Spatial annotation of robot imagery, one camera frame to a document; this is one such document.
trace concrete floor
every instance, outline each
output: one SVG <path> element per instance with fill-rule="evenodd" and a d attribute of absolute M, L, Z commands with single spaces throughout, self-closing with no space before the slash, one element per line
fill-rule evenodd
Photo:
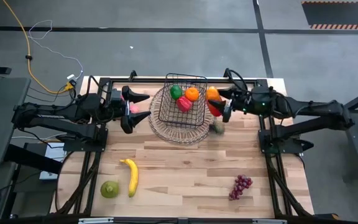
<path fill-rule="evenodd" d="M 55 26 L 65 27 L 257 28 L 252 0 L 9 2 L 25 26 L 52 19 Z M 259 4 L 265 29 L 308 29 L 300 0 L 259 0 Z M 0 1 L 0 26 L 16 25 Z M 292 97 L 347 103 L 358 95 L 358 35 L 269 34 L 266 40 L 273 75 L 285 79 L 287 93 Z M 258 34 L 51 32 L 40 42 L 77 57 L 85 75 L 129 75 L 134 69 L 139 75 L 177 72 L 218 77 L 230 67 L 243 77 L 266 77 Z M 49 88 L 57 90 L 68 75 L 79 73 L 76 62 L 63 60 L 33 43 L 31 46 L 33 72 Z M 25 54 L 22 32 L 0 31 L 0 66 L 12 68 L 10 77 L 29 76 Z M 41 90 L 35 82 L 32 87 Z M 29 94 L 47 98 L 32 90 Z M 61 97 L 56 104 L 68 102 L 68 97 Z M 42 137 L 55 133 L 42 128 L 35 128 L 35 132 Z M 357 166 L 345 134 L 322 130 L 305 134 L 303 139 L 315 143 L 313 149 L 305 152 L 315 212 L 337 213 L 342 219 L 358 221 L 358 182 L 342 181 L 342 175 Z M 24 141 L 14 143 L 22 145 Z M 37 210 L 34 206 L 48 203 L 45 192 L 21 197 L 16 213 L 24 216 L 47 213 L 45 207 L 39 206 Z"/>

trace yellow cable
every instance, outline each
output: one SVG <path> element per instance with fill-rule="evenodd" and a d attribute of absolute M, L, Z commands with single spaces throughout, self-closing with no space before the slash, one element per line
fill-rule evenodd
<path fill-rule="evenodd" d="M 3 0 L 3 1 L 4 1 L 5 5 L 6 5 L 6 7 L 10 10 L 10 12 L 12 13 L 12 15 L 15 17 L 17 23 L 19 23 L 20 27 L 22 28 L 22 31 L 23 31 L 23 34 L 24 34 L 24 37 L 25 37 L 25 41 L 27 42 L 27 55 L 28 55 L 28 56 L 31 56 L 31 54 L 30 54 L 30 42 L 29 42 L 29 38 L 27 37 L 27 34 L 25 33 L 25 30 L 24 30 L 24 27 L 23 27 L 22 23 L 20 22 L 19 18 L 17 18 L 15 12 L 12 10 L 12 8 L 9 6 L 9 4 L 8 4 L 5 0 Z M 42 88 L 44 88 L 44 90 L 46 90 L 48 93 L 61 94 L 61 93 L 64 93 L 64 92 L 66 92 L 66 91 L 69 90 L 69 88 L 65 88 L 63 91 L 57 92 L 57 91 L 49 90 L 47 87 L 45 87 L 45 86 L 44 86 L 42 83 L 40 83 L 40 82 L 38 81 L 38 79 L 32 74 L 32 72 L 31 72 L 31 65 L 30 65 L 30 59 L 29 59 L 29 58 L 27 59 L 27 68 L 29 69 L 29 73 L 30 73 L 31 77 L 32 77 Z"/>

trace banana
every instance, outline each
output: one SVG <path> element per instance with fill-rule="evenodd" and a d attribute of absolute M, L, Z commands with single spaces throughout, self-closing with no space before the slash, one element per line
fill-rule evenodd
<path fill-rule="evenodd" d="M 136 192 L 137 182 L 139 179 L 139 171 L 137 169 L 136 163 L 132 159 L 120 159 L 120 162 L 123 162 L 131 168 L 131 181 L 129 182 L 129 191 L 128 196 L 133 197 Z"/>

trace wooden table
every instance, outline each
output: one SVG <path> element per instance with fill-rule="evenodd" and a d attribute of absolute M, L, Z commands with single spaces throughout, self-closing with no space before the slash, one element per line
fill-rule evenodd
<path fill-rule="evenodd" d="M 81 94 L 86 91 L 87 80 L 88 77 L 84 77 Z M 283 79 L 267 81 L 269 86 L 285 94 Z M 163 87 L 162 83 L 117 83 L 114 87 L 121 89 L 124 85 L 129 85 L 136 93 L 151 96 L 137 104 L 141 111 L 148 110 L 151 98 Z M 96 91 L 97 86 L 93 83 L 90 92 Z M 283 123 L 292 124 L 292 120 Z M 265 157 L 260 153 L 257 140 L 257 131 L 260 129 L 257 116 L 235 112 L 226 124 L 224 136 L 210 134 L 190 146 L 161 140 L 153 133 L 147 119 L 136 126 L 133 134 L 122 132 L 118 121 L 108 123 L 108 129 L 109 138 L 99 166 L 92 216 L 274 217 Z M 58 182 L 59 206 L 63 205 L 78 184 L 83 156 L 83 152 L 75 152 L 63 166 Z M 126 158 L 133 159 L 139 166 L 139 185 L 133 198 L 127 196 L 130 170 L 119 162 L 119 159 Z M 283 165 L 289 189 L 302 206 L 313 213 L 301 161 L 285 154 Z M 244 191 L 240 200 L 229 201 L 228 195 L 238 174 L 252 177 L 254 184 Z M 107 180 L 119 182 L 121 192 L 116 198 L 101 196 L 100 186 Z M 87 191 L 85 189 L 82 209 Z M 277 193 L 280 208 L 284 212 L 281 190 Z"/>

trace orange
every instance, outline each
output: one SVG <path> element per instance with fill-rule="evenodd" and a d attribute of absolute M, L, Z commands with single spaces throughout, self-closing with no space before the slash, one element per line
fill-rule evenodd
<path fill-rule="evenodd" d="M 185 92 L 185 97 L 190 101 L 198 100 L 198 90 L 194 87 L 188 88 Z"/>

